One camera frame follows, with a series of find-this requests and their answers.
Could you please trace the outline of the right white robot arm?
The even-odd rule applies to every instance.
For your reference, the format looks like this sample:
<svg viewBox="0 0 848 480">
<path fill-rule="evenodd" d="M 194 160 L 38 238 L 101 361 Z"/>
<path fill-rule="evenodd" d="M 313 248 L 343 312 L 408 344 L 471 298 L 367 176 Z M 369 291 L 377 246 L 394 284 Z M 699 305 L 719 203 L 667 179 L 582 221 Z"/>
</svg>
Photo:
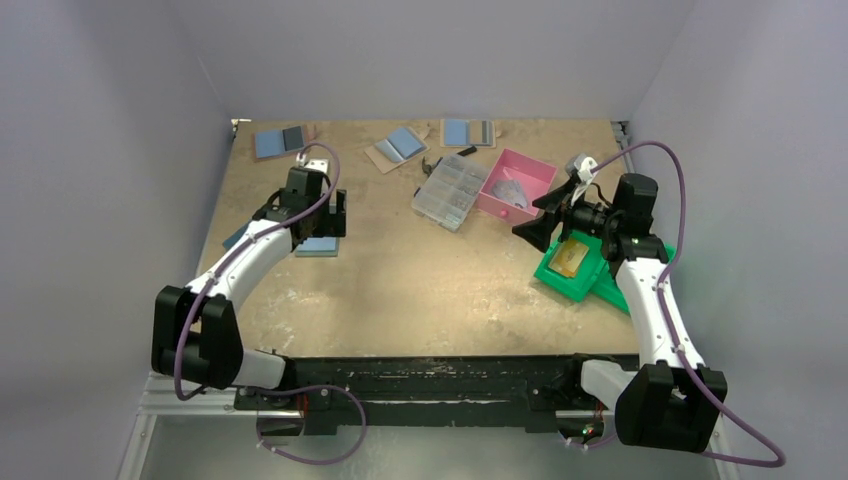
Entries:
<svg viewBox="0 0 848 480">
<path fill-rule="evenodd" d="M 574 232 L 599 239 L 637 334 L 637 371 L 583 357 L 561 381 L 564 399 L 576 407 L 597 399 L 611 408 L 614 431 L 625 445 L 703 453 L 727 383 L 723 373 L 705 366 L 685 337 L 667 271 L 672 259 L 651 232 L 657 193 L 653 179 L 625 174 L 610 205 L 591 204 L 570 179 L 537 198 L 538 216 L 512 232 L 541 252 L 555 232 L 561 241 Z"/>
</svg>

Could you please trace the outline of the blue card holder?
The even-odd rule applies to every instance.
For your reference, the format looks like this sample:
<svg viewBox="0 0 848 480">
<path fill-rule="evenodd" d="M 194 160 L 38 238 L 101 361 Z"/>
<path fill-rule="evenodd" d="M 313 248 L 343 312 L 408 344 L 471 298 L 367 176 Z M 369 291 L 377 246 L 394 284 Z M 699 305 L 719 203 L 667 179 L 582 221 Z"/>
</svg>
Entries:
<svg viewBox="0 0 848 480">
<path fill-rule="evenodd" d="M 245 223 L 233 234 L 227 237 L 222 246 L 229 250 L 247 231 L 248 223 Z M 295 250 L 296 257 L 337 257 L 339 252 L 340 239 L 337 237 L 319 237 L 309 238 L 300 244 Z"/>
</svg>

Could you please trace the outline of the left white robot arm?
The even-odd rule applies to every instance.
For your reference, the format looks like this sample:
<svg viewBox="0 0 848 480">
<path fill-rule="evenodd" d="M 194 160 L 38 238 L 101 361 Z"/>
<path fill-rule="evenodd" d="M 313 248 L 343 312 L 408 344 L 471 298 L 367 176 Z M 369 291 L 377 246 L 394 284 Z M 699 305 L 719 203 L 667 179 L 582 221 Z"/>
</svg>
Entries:
<svg viewBox="0 0 848 480">
<path fill-rule="evenodd" d="M 236 315 L 270 270 L 311 238 L 346 234 L 346 192 L 326 160 L 288 172 L 284 187 L 253 214 L 244 232 L 206 273 L 156 296 L 151 347 L 154 372 L 203 387 L 259 388 L 272 408 L 297 399 L 287 357 L 244 347 Z"/>
</svg>

